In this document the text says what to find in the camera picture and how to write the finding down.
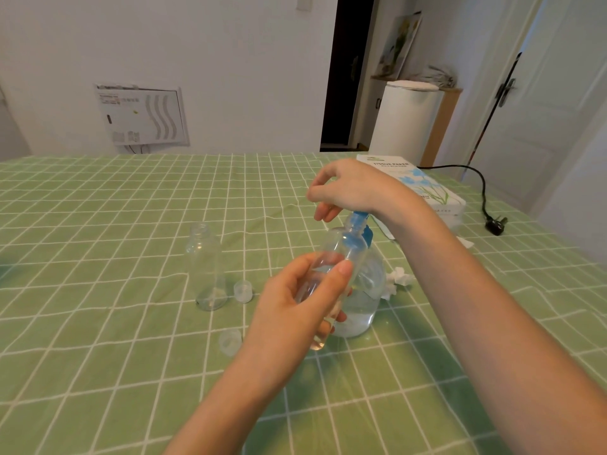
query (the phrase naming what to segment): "forearm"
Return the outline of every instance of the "forearm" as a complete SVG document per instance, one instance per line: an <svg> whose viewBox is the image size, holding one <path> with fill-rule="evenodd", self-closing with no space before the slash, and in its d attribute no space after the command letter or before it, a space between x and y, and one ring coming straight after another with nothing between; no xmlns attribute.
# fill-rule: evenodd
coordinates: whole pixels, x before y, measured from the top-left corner
<svg viewBox="0 0 607 455"><path fill-rule="evenodd" d="M405 252L484 407L510 446L533 453L586 453L607 446L602 390L423 199L404 195L396 204L380 218Z"/></svg>
<svg viewBox="0 0 607 455"><path fill-rule="evenodd" d="M236 453L271 399L250 378L241 364L232 363L164 455Z"/></svg>

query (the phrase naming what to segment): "black power cord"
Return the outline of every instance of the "black power cord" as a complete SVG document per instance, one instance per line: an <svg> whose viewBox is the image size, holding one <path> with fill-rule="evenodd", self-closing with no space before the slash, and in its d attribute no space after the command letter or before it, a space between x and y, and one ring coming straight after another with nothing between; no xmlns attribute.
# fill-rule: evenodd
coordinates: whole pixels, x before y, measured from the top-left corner
<svg viewBox="0 0 607 455"><path fill-rule="evenodd" d="M479 175L479 177L481 178L481 181L482 181L481 210L482 210L483 215L485 216L485 228L488 229L491 234L494 234L495 236L500 236L504 232L504 228L506 227L506 224L508 223L508 218L507 217L504 217L504 218L497 217L497 219L495 219L495 218L491 217L489 215L489 213L487 212L487 208L486 208L487 196L485 196L485 188L486 188L485 177L481 174L481 172L478 169L475 169L472 166L466 166L465 164L444 164L442 166L428 166L428 167L418 166L418 169L429 170L429 169L440 169L440 168L444 168L444 167L463 167L464 169L473 170L474 172L476 172Z"/></svg>

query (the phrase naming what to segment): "fingernail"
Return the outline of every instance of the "fingernail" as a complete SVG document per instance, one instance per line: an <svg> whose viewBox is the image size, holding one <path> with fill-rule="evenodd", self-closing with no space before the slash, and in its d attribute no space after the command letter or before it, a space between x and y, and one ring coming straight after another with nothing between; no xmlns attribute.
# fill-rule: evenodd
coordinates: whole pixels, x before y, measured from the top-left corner
<svg viewBox="0 0 607 455"><path fill-rule="evenodd" d="M350 260L342 260L336 265L338 271L344 276L350 276L352 274L353 265Z"/></svg>

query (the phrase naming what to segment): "plastic bottle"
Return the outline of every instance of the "plastic bottle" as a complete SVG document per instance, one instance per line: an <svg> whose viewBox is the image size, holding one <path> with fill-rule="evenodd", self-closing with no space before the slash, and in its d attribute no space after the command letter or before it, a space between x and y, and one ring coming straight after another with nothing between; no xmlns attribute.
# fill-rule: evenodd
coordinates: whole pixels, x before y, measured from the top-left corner
<svg viewBox="0 0 607 455"><path fill-rule="evenodd" d="M206 223L193 224L186 246L189 264L188 291L205 311L221 308L227 298L222 248Z"/></svg>
<svg viewBox="0 0 607 455"><path fill-rule="evenodd" d="M310 271L297 291L295 300L298 303L311 296L322 282L324 275L343 259L351 260L354 264L349 285L356 279L360 265L368 250L368 244L362 237L362 233L367 226L367 216L368 214L363 212L353 212L347 218L343 227L336 227L327 232L319 256L310 267ZM314 342L310 346L311 349L318 350L325 345L335 318L341 309L342 299L343 296L338 299L318 328Z"/></svg>
<svg viewBox="0 0 607 455"><path fill-rule="evenodd" d="M373 322L384 287L383 258L377 249L370 247L352 283L352 293L342 305L342 311L348 318L334 325L333 335L355 337L365 332Z"/></svg>

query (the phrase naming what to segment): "tissue box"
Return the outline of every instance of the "tissue box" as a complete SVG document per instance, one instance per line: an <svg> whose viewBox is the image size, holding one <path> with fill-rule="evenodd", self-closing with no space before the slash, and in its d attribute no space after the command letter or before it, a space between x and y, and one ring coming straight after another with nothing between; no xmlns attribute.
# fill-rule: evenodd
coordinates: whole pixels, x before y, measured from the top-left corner
<svg viewBox="0 0 607 455"><path fill-rule="evenodd" d="M424 198L450 229L455 230L463 222L466 201L401 156L358 155L356 159L399 179Z"/></svg>

